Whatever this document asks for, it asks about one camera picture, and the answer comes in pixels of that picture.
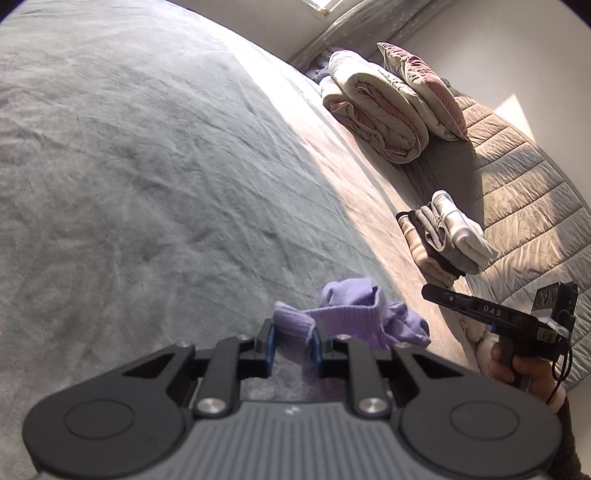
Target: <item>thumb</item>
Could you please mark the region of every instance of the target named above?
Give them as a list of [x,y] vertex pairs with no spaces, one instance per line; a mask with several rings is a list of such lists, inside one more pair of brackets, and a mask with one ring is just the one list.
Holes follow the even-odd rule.
[[532,380],[552,375],[550,362],[541,358],[516,356],[513,359],[513,368],[517,373],[529,375]]

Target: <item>purple garment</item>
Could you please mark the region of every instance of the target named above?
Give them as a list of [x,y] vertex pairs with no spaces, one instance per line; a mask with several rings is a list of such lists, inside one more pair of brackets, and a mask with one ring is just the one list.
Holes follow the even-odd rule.
[[368,277],[330,282],[322,289],[317,309],[296,310],[277,302],[273,322],[279,352],[303,366],[302,377],[314,386],[315,400],[337,400],[344,395],[342,380],[320,379],[314,374],[310,343],[316,325],[329,336],[347,333],[362,338],[374,349],[388,349],[398,342],[422,347],[431,343],[427,321],[405,303],[389,302]]

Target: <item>finger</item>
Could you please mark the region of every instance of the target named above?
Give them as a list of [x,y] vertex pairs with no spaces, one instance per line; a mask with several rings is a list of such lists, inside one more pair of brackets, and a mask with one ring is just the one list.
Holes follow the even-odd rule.
[[515,375],[506,365],[494,360],[491,360],[488,363],[488,375],[499,382],[512,384],[513,380],[515,380]]
[[531,376],[532,379],[552,375],[550,362],[541,358],[516,356],[513,359],[513,368],[520,374]]
[[491,358],[500,362],[502,355],[503,355],[503,350],[501,349],[499,342],[497,342],[491,348]]

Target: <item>device handle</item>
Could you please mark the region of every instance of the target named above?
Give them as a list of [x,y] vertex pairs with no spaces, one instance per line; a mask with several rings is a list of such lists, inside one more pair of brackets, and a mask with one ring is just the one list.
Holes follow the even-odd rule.
[[531,377],[529,375],[523,375],[515,371],[513,368],[513,357],[515,356],[515,343],[513,340],[507,337],[499,337],[499,346],[501,347],[501,363],[511,368],[511,371],[515,375],[515,379],[511,384],[515,388],[519,388],[524,392],[530,391]]

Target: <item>wall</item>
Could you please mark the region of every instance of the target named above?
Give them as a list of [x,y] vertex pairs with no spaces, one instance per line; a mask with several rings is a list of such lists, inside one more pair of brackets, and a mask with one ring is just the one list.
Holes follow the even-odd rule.
[[359,0],[320,15],[303,0],[172,0],[289,60]]
[[[455,0],[402,45],[497,110],[554,159],[591,204],[591,30],[558,0]],[[591,473],[591,378],[569,393]]]

